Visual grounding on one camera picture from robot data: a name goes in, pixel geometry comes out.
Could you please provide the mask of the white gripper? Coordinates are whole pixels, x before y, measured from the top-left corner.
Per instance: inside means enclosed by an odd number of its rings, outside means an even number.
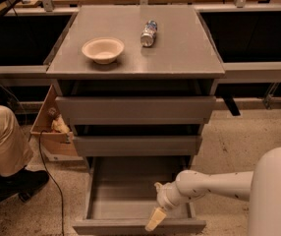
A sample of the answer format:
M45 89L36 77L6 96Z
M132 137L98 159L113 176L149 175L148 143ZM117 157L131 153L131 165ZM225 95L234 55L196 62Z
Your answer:
M160 207L155 207L151 213L149 221L145 226L145 230L153 231L167 216L165 210L171 210L180 203L180 193L175 183L154 184L157 194L157 203Z

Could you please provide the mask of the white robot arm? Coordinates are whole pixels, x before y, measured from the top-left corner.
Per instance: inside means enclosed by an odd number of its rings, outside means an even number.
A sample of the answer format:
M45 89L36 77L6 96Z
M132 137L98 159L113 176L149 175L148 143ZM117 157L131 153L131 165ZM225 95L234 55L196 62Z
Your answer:
M167 212L205 194L248 201L248 236L281 236L281 147L265 153L253 171L227 174L203 174L193 170L180 172L176 180L155 184L157 207L147 231L153 231Z

